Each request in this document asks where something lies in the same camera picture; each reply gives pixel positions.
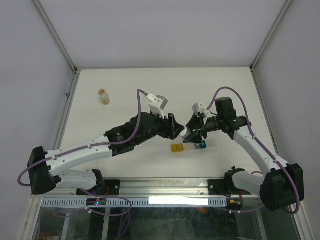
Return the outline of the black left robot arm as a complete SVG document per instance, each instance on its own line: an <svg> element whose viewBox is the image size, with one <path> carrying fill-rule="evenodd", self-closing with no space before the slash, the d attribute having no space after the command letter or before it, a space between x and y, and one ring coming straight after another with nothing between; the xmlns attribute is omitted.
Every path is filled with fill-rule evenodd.
<svg viewBox="0 0 320 240"><path fill-rule="evenodd" d="M56 188L72 188L100 194L105 188L101 171L80 171L75 170L75 167L93 160L129 153L157 136L170 140L182 138L185 143L200 144L204 126L201 115L193 115L187 125L183 126L172 113L160 117L142 112L83 145L48 151L42 146L36 147L27 163L31 193L43 195Z"/></svg>

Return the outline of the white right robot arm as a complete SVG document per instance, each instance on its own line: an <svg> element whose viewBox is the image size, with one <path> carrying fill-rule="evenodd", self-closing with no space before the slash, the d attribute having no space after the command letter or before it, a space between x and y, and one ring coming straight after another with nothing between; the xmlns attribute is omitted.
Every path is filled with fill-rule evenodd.
<svg viewBox="0 0 320 240"><path fill-rule="evenodd" d="M186 127L189 134L184 143L202 144L208 133L222 131L240 145L258 166L260 175L251 174L243 168L232 167L224 174L221 185L214 189L221 195L231 197L247 191L260 197L271 212L298 205L304 200L304 172L297 164L289 164L271 152L252 129L247 116L238 116L230 97L215 100L216 114L203 104L193 105L193 115Z"/></svg>

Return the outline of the weekly pill organizer strip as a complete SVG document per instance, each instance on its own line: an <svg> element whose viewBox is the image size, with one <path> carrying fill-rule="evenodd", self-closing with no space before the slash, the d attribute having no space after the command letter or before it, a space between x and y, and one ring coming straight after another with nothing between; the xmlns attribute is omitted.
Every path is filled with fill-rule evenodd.
<svg viewBox="0 0 320 240"><path fill-rule="evenodd" d="M218 145L217 141L206 141L202 143L175 143L170 146L172 153L181 153L185 151L204 150L208 148L215 148Z"/></svg>

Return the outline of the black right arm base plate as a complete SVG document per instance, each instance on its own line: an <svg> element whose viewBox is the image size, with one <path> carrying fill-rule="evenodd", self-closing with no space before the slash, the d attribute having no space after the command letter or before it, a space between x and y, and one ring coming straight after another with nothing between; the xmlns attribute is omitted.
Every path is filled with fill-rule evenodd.
<svg viewBox="0 0 320 240"><path fill-rule="evenodd" d="M242 189L235 188L228 184L224 179L209 179L207 181L208 194L210 196L222 195L230 198L232 195L238 195L242 193L244 196L252 195L250 192Z"/></svg>

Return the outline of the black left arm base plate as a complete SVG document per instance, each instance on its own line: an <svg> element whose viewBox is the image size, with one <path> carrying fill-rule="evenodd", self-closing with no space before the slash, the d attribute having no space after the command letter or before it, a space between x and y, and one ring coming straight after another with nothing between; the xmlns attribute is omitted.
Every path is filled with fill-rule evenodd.
<svg viewBox="0 0 320 240"><path fill-rule="evenodd" d="M118 196L120 194L121 181L119 179L105 179L104 183L98 184L87 192L99 196Z"/></svg>

